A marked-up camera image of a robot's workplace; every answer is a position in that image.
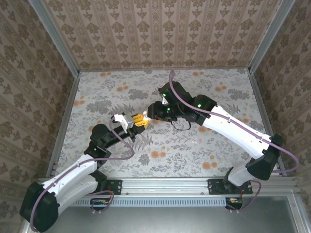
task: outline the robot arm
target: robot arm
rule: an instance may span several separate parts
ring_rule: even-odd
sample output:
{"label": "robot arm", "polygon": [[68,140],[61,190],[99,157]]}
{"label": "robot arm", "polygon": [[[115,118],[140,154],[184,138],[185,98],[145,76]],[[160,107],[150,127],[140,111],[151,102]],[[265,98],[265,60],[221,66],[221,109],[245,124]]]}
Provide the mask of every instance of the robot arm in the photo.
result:
{"label": "robot arm", "polygon": [[[276,134],[271,137],[250,128],[227,113],[211,98],[204,95],[198,95],[193,98],[179,82],[173,81],[173,86],[178,95],[190,105],[226,116],[249,131],[259,135],[260,138],[266,139],[268,142],[273,142],[278,146],[282,145],[283,138],[281,136]],[[279,150],[263,142],[262,139],[255,138],[236,124],[224,118],[205,114],[185,106],[174,95],[169,83],[160,88],[159,93],[163,96],[162,102],[157,101],[149,106],[149,118],[173,122],[181,117],[190,123],[197,123],[201,126],[211,128],[241,146],[252,157],[248,163],[233,167],[228,171],[224,180],[224,183],[227,183],[225,186],[232,189],[241,186],[253,178],[260,180],[269,179],[279,158]]]}
{"label": "robot arm", "polygon": [[[134,141],[135,136],[148,126],[148,119],[143,115],[121,114],[114,115],[114,118],[121,124],[114,131],[122,139],[130,137]],[[95,161],[94,159],[109,159],[111,153],[107,148],[118,143],[119,139],[104,124],[98,124],[93,128],[90,139],[88,148],[73,165],[43,184],[34,182],[28,187],[19,213],[30,222],[34,204],[39,195],[45,191],[34,215],[34,227],[40,232],[48,230],[58,216],[81,197],[94,191],[107,189],[107,177],[97,170],[107,160]],[[77,167],[68,175],[64,175],[75,166]]]}

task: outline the cable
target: cable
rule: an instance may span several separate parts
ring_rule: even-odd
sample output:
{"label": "cable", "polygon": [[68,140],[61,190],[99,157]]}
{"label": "cable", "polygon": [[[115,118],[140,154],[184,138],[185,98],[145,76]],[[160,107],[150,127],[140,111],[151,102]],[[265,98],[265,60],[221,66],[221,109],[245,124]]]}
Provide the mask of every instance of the cable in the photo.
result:
{"label": "cable", "polygon": [[214,113],[214,112],[211,112],[211,111],[207,111],[207,110],[203,110],[203,109],[200,109],[200,108],[196,108],[190,104],[188,104],[187,102],[185,102],[179,95],[178,93],[175,91],[174,89],[174,86],[173,86],[173,78],[175,76],[175,72],[173,70],[170,71],[170,78],[169,78],[169,82],[170,82],[170,87],[171,87],[171,90],[172,92],[174,93],[174,95],[176,96],[177,99],[179,99],[180,102],[182,102],[185,106],[193,109],[193,110],[196,110],[196,111],[199,111],[199,112],[202,112],[202,113],[207,113],[207,114],[210,114],[210,115],[214,115],[214,116],[218,116],[218,117],[221,117],[223,119],[226,119],[227,121],[229,122],[232,122],[233,124],[235,124],[236,126],[238,126],[239,128],[243,129],[244,131],[248,132],[250,135],[254,136],[255,138],[259,139],[260,141],[263,141],[264,143],[267,143],[268,145],[288,154],[291,158],[293,158],[296,162],[296,165],[293,167],[293,168],[290,168],[290,169],[287,169],[287,170],[283,170],[283,171],[272,171],[273,173],[282,173],[282,172],[292,172],[292,171],[295,171],[297,170],[297,168],[299,167],[299,160],[298,158],[292,154],[291,152],[289,152],[288,150],[282,148],[282,147],[279,147],[278,145],[272,143],[272,142],[269,142],[268,140],[260,137],[259,135],[257,135],[256,133],[253,133],[252,131],[250,131],[249,129],[245,128],[243,125],[241,125],[240,123],[230,119],[229,117],[227,116],[224,116],[224,115],[221,115],[219,113]]}
{"label": "cable", "polygon": [[110,128],[110,131],[122,142],[124,143],[132,152],[132,154],[128,157],[125,157],[125,158],[98,158],[98,159],[87,159],[87,160],[84,160],[78,164],[76,164],[75,166],[73,166],[72,168],[70,168],[69,170],[67,170],[64,174],[62,174],[60,177],[58,177],[53,183],[51,183],[46,189],[43,190],[43,192],[39,195],[39,197],[37,198],[37,200],[35,201],[35,204],[33,206],[33,210],[31,212],[31,215],[30,215],[30,227],[31,227],[31,230],[33,232],[38,232],[38,230],[34,227],[34,216],[35,216],[35,210],[39,204],[39,202],[41,201],[42,197],[44,196],[44,194],[46,194],[46,192],[54,187],[62,178],[64,178],[65,176],[67,176],[70,172],[72,172],[73,170],[75,170],[77,167],[85,164],[85,163],[88,163],[88,162],[91,162],[91,161],[104,161],[104,160],[127,160],[127,159],[130,159],[134,156],[135,152],[133,150],[133,148],[131,147],[130,144],[128,144],[127,142],[125,142],[112,128],[112,121],[114,120],[115,118],[111,118],[110,122],[109,122],[109,128]]}
{"label": "cable", "polygon": [[[115,194],[114,194],[112,191],[110,191],[110,190],[105,190],[105,191],[100,191],[100,192],[96,192],[96,193],[91,193],[91,194],[89,194],[89,196],[95,196],[95,195],[102,194],[102,193],[110,193],[110,194],[112,195],[112,197],[111,197],[111,199],[110,199],[110,202],[109,202],[102,210],[100,210],[100,212],[105,211],[105,210],[108,208],[108,206],[111,205],[111,203],[112,203],[112,201],[113,201],[113,198],[115,197]],[[96,202],[98,202],[98,201],[99,201],[99,200],[94,200],[94,201],[92,202],[91,209],[92,209],[93,213],[95,213],[95,211],[96,211],[96,210],[94,209],[94,204],[95,204]]]}
{"label": "cable", "polygon": [[179,111],[180,111],[183,115],[185,115],[185,113],[183,112],[183,110],[181,110],[181,107],[179,106],[179,104],[180,104],[180,102],[177,103],[177,107],[178,107]]}
{"label": "cable", "polygon": [[188,122],[188,124],[189,124],[189,128],[188,128],[188,129],[178,129],[178,128],[176,128],[174,125],[173,125],[173,127],[174,127],[176,130],[179,130],[179,131],[187,131],[187,130],[191,129],[191,123]]}
{"label": "cable", "polygon": [[239,211],[243,211],[243,210],[246,210],[247,208],[249,208],[249,207],[253,204],[253,202],[255,201],[255,199],[257,198],[257,196],[258,196],[258,194],[259,194],[259,192],[260,192],[260,190],[261,190],[261,183],[260,183],[259,181],[254,181],[254,180],[250,180],[250,181],[259,184],[258,190],[257,190],[256,194],[254,195],[254,198],[251,200],[251,202],[250,202],[247,206],[245,206],[245,207],[243,207],[243,208],[241,208],[241,209],[239,209],[239,210],[237,210],[236,208],[234,208],[232,205],[228,205],[228,204],[227,204],[227,206],[229,206],[231,209],[236,210],[237,213],[238,213]]}

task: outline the black cable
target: black cable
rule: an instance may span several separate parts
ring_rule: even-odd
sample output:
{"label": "black cable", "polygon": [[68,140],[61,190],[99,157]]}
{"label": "black cable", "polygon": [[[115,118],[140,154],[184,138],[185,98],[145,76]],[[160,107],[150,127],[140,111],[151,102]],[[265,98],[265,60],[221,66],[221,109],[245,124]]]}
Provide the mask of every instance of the black cable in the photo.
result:
{"label": "black cable", "polygon": [[190,122],[188,122],[188,123],[189,123],[189,128],[188,128],[188,129],[178,129],[178,128],[176,128],[176,127],[173,125],[173,122],[171,121],[171,124],[173,125],[173,127],[174,127],[176,130],[179,130],[179,131],[186,131],[186,130],[191,129],[191,123],[190,123]]}

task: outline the vent grille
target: vent grille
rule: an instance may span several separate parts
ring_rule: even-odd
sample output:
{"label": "vent grille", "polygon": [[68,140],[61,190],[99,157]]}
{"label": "vent grille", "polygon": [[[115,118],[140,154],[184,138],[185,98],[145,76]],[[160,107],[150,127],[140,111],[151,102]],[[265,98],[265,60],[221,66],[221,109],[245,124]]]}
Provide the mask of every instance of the vent grille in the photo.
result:
{"label": "vent grille", "polygon": [[[76,201],[75,207],[90,207],[92,198]],[[118,198],[115,197],[111,207],[195,207],[195,206],[226,206],[225,198]]]}

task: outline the table surface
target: table surface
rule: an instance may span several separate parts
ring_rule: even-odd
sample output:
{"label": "table surface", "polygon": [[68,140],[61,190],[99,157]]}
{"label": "table surface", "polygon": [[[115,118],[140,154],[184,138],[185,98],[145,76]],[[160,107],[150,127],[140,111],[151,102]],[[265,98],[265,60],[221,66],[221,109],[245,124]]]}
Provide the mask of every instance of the table surface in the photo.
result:
{"label": "table surface", "polygon": [[[80,73],[80,83],[71,112],[56,173],[74,163],[89,144],[92,128],[109,125],[112,115],[142,114],[162,100],[157,88],[168,82],[169,70]],[[259,109],[246,69],[176,70],[180,82],[193,97],[206,95],[231,115],[263,132]],[[187,128],[183,120],[177,128]],[[249,159],[238,145],[221,134],[192,124],[178,131],[170,123],[152,120],[136,142],[126,141],[135,156],[126,161],[108,161],[100,168],[108,177],[204,177],[224,176],[227,170]],[[109,148],[111,157],[127,157],[122,143]]]}

